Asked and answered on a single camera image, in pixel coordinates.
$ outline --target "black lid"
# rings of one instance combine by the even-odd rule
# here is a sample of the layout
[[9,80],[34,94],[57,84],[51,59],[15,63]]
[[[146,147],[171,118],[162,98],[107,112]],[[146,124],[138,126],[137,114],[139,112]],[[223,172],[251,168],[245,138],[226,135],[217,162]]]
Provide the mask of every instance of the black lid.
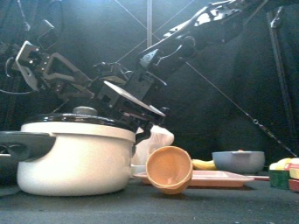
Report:
[[63,122],[63,123],[91,123],[98,125],[107,125],[130,131],[137,131],[127,123],[106,118],[97,115],[82,114],[42,114],[31,117],[26,120],[27,123],[47,123],[47,122]]

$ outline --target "ceramic bowl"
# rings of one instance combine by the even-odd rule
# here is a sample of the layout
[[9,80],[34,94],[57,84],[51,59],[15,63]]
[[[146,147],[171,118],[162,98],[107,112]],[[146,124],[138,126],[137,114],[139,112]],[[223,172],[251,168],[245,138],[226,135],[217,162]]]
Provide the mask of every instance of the ceramic bowl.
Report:
[[264,151],[219,151],[213,152],[218,170],[238,174],[257,174],[264,171],[266,155]]

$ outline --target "table surface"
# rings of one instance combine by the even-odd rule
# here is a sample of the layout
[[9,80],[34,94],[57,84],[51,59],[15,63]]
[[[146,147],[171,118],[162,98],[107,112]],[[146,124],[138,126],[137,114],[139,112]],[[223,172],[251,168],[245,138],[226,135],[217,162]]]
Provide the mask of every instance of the table surface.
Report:
[[38,196],[3,185],[0,223],[299,223],[299,193],[261,180],[166,195],[131,178],[125,190],[89,197]]

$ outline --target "plate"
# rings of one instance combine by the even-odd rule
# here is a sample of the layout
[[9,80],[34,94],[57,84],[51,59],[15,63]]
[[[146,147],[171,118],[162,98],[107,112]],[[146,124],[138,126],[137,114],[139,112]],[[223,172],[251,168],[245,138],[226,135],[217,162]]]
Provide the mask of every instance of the plate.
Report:
[[[146,184],[151,184],[146,172],[138,173],[135,177],[141,178]],[[253,180],[255,179],[229,171],[193,171],[190,186],[242,187]]]

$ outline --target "black backdrop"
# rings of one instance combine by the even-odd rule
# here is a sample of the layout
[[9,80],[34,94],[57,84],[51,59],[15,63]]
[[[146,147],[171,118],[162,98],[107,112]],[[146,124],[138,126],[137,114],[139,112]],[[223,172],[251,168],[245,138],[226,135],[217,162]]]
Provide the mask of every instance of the black backdrop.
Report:
[[[154,42],[163,37],[169,29],[190,19],[209,2],[217,1],[154,0]],[[129,69],[135,69],[137,55],[146,49],[146,0],[29,0],[22,3],[33,30],[25,31],[17,1],[5,0],[0,3],[3,42],[21,46],[25,40],[30,39],[35,43],[34,27],[47,18],[61,36],[51,52],[65,55],[86,74],[98,75],[93,65],[101,61],[119,61]],[[298,13],[297,4],[285,7],[284,23],[278,29],[297,133]],[[174,144],[183,147],[194,158],[211,159],[214,151],[238,149],[265,151],[268,164],[284,157],[292,157],[277,141],[261,131],[245,111],[299,154],[296,134],[289,127],[268,24],[268,14],[261,11],[237,38],[226,45],[206,48],[190,61],[191,66],[183,66],[170,75],[169,85],[155,98],[154,105],[158,108],[171,108],[166,127],[175,134]],[[243,112],[193,67],[242,107]],[[2,89],[29,90],[23,79],[6,77],[3,67],[0,81]],[[10,96],[0,93],[0,103],[0,129],[19,130],[29,116],[53,112],[62,101],[51,94]],[[83,102],[69,103],[62,111],[71,111],[77,103]]]

